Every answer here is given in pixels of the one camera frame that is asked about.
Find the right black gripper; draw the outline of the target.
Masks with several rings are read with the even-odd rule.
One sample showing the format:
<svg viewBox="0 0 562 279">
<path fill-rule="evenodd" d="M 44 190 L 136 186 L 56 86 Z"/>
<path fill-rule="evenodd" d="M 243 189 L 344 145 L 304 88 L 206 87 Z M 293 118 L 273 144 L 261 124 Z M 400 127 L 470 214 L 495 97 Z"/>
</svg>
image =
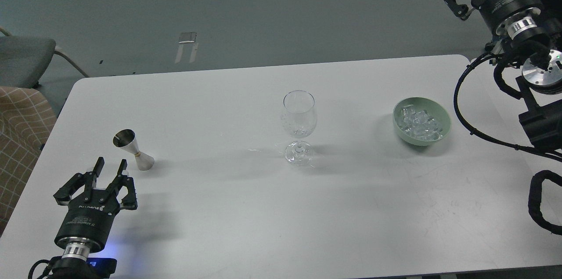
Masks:
<svg viewBox="0 0 562 279">
<path fill-rule="evenodd" d="M 472 0 L 472 7 L 457 0 L 443 0 L 450 11 L 466 21 L 474 9 L 478 10 L 490 31 L 497 36 L 520 39 L 520 34 L 537 28 L 537 18 L 544 11 L 540 0 Z"/>
</svg>

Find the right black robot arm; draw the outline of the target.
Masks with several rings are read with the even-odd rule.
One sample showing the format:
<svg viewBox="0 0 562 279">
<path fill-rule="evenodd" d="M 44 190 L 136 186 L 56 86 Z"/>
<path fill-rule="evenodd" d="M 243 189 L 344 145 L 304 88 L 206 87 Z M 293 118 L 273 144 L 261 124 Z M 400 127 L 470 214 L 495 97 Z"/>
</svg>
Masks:
<svg viewBox="0 0 562 279">
<path fill-rule="evenodd" d="M 479 11 L 494 46 L 470 63 L 454 91 L 455 114 L 462 125 L 485 141 L 533 155 L 561 161 L 562 107 L 557 100 L 539 105 L 534 93 L 561 93 L 561 0 L 443 0 L 457 18 L 465 21 Z M 519 115 L 531 145 L 516 145 L 491 137 L 473 127 L 458 106 L 465 78 L 484 61 L 494 66 L 494 82 L 510 97 L 522 99 L 526 112 Z"/>
</svg>

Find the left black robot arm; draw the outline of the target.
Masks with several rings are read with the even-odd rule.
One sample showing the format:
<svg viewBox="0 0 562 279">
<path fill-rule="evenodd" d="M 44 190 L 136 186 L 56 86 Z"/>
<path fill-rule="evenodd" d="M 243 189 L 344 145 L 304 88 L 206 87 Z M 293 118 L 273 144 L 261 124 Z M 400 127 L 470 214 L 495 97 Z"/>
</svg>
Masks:
<svg viewBox="0 0 562 279">
<path fill-rule="evenodd" d="M 93 169 L 76 173 L 54 194 L 56 203 L 68 209 L 54 239 L 62 255 L 36 261 L 28 272 L 45 264 L 41 279 L 108 279 L 116 271 L 114 258 L 92 257 L 105 247 L 115 217 L 122 210 L 135 210 L 138 200 L 134 179 L 126 173 L 128 163 L 122 159 L 118 171 L 106 188 L 97 188 L 104 167 L 99 157 Z"/>
</svg>

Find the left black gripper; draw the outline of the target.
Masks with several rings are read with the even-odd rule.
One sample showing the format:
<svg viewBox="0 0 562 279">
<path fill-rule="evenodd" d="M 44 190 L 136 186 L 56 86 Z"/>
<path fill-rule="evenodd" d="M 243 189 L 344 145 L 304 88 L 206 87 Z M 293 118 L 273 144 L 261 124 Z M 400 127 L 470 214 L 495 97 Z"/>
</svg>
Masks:
<svg viewBox="0 0 562 279">
<path fill-rule="evenodd" d="M 104 158 L 98 157 L 93 169 L 84 174 L 74 174 L 54 194 L 58 205 L 68 207 L 54 239 L 56 246 L 65 248 L 69 243 L 82 241 L 90 245 L 91 253 L 98 253 L 106 247 L 117 213 L 138 208 L 134 179 L 125 173 L 128 167 L 126 159 L 121 160 L 116 177 L 105 190 L 94 189 L 104 164 Z M 81 187 L 84 191 L 72 199 Z M 127 193 L 118 200 L 123 187 Z"/>
</svg>

